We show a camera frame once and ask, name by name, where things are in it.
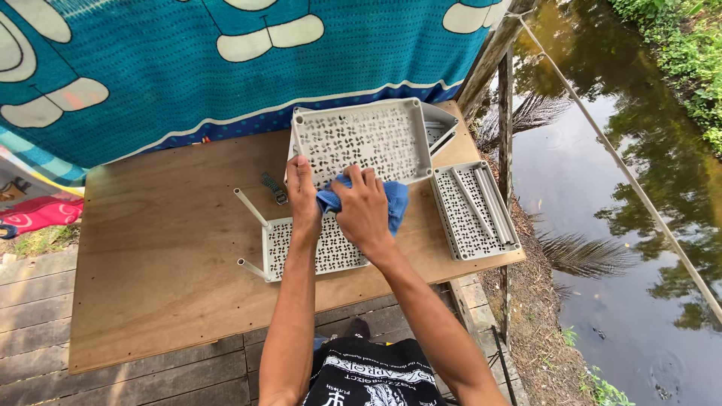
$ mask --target dirt bank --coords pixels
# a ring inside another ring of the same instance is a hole
[[[498,176],[496,162],[488,155]],[[574,347],[565,344],[559,325],[561,302],[554,291],[552,268],[534,237],[534,224],[516,198],[512,218],[527,259],[509,266],[511,276],[511,356],[534,406],[594,405],[586,364]],[[494,316],[500,319],[499,269],[482,273],[484,292]]]

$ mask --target plastic rod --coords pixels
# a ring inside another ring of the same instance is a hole
[[[494,238],[494,234],[492,234],[492,231],[489,228],[489,225],[487,224],[487,222],[484,221],[484,216],[482,216],[482,213],[479,211],[477,204],[474,203],[474,200],[471,198],[471,194],[469,193],[469,190],[466,188],[466,186],[464,186],[464,183],[461,181],[461,177],[458,175],[458,171],[456,170],[456,168],[451,168],[451,173],[453,173],[453,177],[456,179],[456,183],[458,183],[458,187],[464,193],[464,196],[466,196],[466,200],[469,202],[469,206],[471,206],[471,209],[474,211],[474,214],[477,215],[477,217],[479,218],[479,222],[482,224],[482,227],[484,227],[484,231],[487,232],[489,237]]]
[[[262,216],[261,213],[259,213],[258,210],[256,210],[256,208],[253,206],[251,201],[248,200],[248,197],[246,197],[245,194],[243,194],[243,192],[241,192],[239,188],[233,189],[233,193],[235,193],[235,195],[238,196],[238,198],[243,202],[243,204],[245,204],[245,206],[251,211],[251,213],[253,213],[253,215],[256,216],[258,221],[261,222],[262,226],[264,226],[264,227],[269,226],[269,222],[267,222],[266,219],[264,219],[264,216]]]
[[[637,182],[637,179],[635,179],[634,175],[630,172],[629,168],[625,165],[622,158],[617,154],[617,150],[614,148],[614,145],[609,141],[608,138],[606,138],[606,135],[604,135],[604,132],[599,128],[598,125],[596,125],[596,122],[593,118],[591,118],[591,114],[587,111],[586,107],[584,107],[584,103],[582,103],[582,100],[577,95],[577,92],[574,91],[572,88],[572,85],[564,78],[564,74],[562,71],[559,70],[559,67],[557,67],[557,64],[554,62],[552,58],[547,55],[547,52],[544,50],[542,45],[539,43],[539,41],[536,39],[534,34],[532,33],[531,29],[528,25],[524,22],[524,18],[522,16],[525,13],[522,14],[511,14],[508,13],[507,15],[509,17],[516,17],[519,19],[519,22],[523,25],[526,32],[529,33],[529,36],[533,40],[533,42],[536,44],[537,47],[541,50],[541,55],[546,56],[549,60],[550,64],[552,65],[552,68],[554,69],[554,72],[557,74],[559,79],[562,81],[562,85],[566,87],[569,94],[572,96],[572,99],[574,99],[574,102],[577,103],[577,106],[579,106],[579,109],[582,110],[582,113],[584,114],[584,117],[587,119],[589,124],[594,129],[594,132],[596,132],[597,137],[601,140],[601,143],[605,146],[605,149],[609,154],[612,156],[612,159],[614,159],[614,162],[617,164],[617,167],[622,170],[622,173],[624,173],[625,177],[629,181],[630,185],[632,185],[632,189],[637,193],[637,196],[639,196],[640,200],[644,204],[644,207],[647,208],[647,211],[649,211],[649,214],[652,215],[652,218],[656,221],[657,226],[662,229],[662,233],[664,233],[664,236],[667,237],[669,240],[669,243],[672,245],[672,249],[674,252],[677,253],[679,256],[679,259],[682,260],[682,263],[685,268],[687,268],[687,271],[689,272],[690,276],[692,277],[692,280],[695,281],[695,284],[697,285],[697,288],[702,293],[702,296],[705,298],[705,301],[707,301],[707,304],[710,305],[710,308],[712,308],[712,312],[717,316],[717,320],[719,322],[722,322],[722,307],[720,307],[720,303],[717,302],[717,299],[715,299],[715,296],[710,292],[710,288],[707,287],[707,284],[705,283],[704,279],[700,276],[699,272],[695,269],[695,266],[692,265],[692,262],[689,258],[687,258],[687,254],[682,249],[682,246],[679,245],[679,242],[674,237],[674,234],[672,234],[672,231],[669,230],[669,227],[667,227],[667,224],[664,222],[664,219],[659,214],[657,209],[654,207],[654,204],[652,204],[652,201],[647,197],[647,194],[644,192],[644,189],[642,189],[642,186]]]
[[[497,231],[497,236],[503,243],[507,243],[509,239],[504,234],[504,230],[500,227],[499,219],[496,215],[496,210],[492,208],[491,203],[491,193],[487,191],[487,187],[484,184],[484,181],[482,180],[482,174],[479,172],[480,169],[476,168],[474,169],[474,176],[477,178],[477,183],[479,184],[479,188],[482,190],[482,195],[484,195],[484,201],[487,203],[487,209],[489,209],[489,214],[492,217],[492,223],[494,223],[494,229]]]
[[[496,185],[496,181],[494,180],[494,176],[492,175],[491,169],[489,168],[488,165],[485,168],[486,168],[486,170],[484,170],[484,174],[486,175],[487,182],[489,182],[488,183],[489,192],[494,193],[494,195],[496,195],[496,197],[497,197],[496,199],[493,199],[494,200],[493,204],[495,205],[494,208],[500,213],[500,216],[502,216],[503,221],[501,221],[501,223],[502,223],[502,227],[504,228],[504,233],[509,237],[509,241],[511,241],[511,238],[513,236],[513,234],[511,233],[511,228],[514,226],[509,223],[511,221],[511,215],[509,215],[507,213],[506,207],[502,206],[502,204],[501,204],[503,202],[503,200],[501,197],[501,193],[499,192],[499,188],[494,187],[494,185]]]
[[[271,278],[269,278],[266,274],[264,274],[263,271],[261,271],[260,269],[256,268],[253,264],[251,264],[250,262],[246,261],[246,260],[243,259],[243,258],[239,258],[238,264],[239,264],[240,266],[244,267],[245,270],[249,271],[250,273],[252,273],[252,274],[254,274],[254,275],[256,275],[256,276],[262,277],[262,278],[263,278],[264,280],[266,280],[266,281],[271,280]]]

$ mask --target black t-shirt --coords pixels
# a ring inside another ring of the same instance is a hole
[[[416,340],[392,345],[342,337],[313,354],[307,406],[444,406]]]

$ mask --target water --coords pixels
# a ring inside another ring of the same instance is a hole
[[[721,296],[722,165],[634,27],[604,0],[543,1],[534,32]],[[535,64],[537,53],[523,33],[515,106],[530,92],[545,99],[525,104],[530,122],[514,138],[513,181],[523,208],[539,215],[537,228],[549,232],[546,245],[565,247],[573,253],[566,262],[586,269],[579,276],[558,264],[566,272],[554,272],[568,287],[561,325],[574,326],[587,363],[638,405],[720,404],[722,326],[551,66]],[[579,250],[585,243],[604,253],[590,258]]]

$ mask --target blue cloth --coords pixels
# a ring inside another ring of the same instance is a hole
[[[0,105],[40,100],[0,112],[0,144],[78,186],[88,168],[127,155],[287,129],[295,106],[448,100],[490,29],[459,8],[500,1],[277,0],[262,10],[224,0],[47,1],[52,15],[26,20],[26,8],[0,0],[22,34],[3,42],[3,55],[35,55],[0,72]],[[52,30],[38,24],[53,16]],[[243,37],[279,25],[267,49]],[[12,47],[20,43],[29,45]],[[78,79],[85,88],[68,88]],[[42,101],[53,92],[74,107]]]
[[[351,187],[351,178],[348,176],[338,175],[336,179],[346,187]],[[409,205],[409,188],[399,182],[384,182],[383,191],[386,192],[388,200],[388,230],[391,231],[391,235],[396,236],[396,231],[404,220],[406,206]],[[316,201],[323,213],[341,211],[341,199],[331,190],[331,182],[328,182],[323,190],[318,191]]]

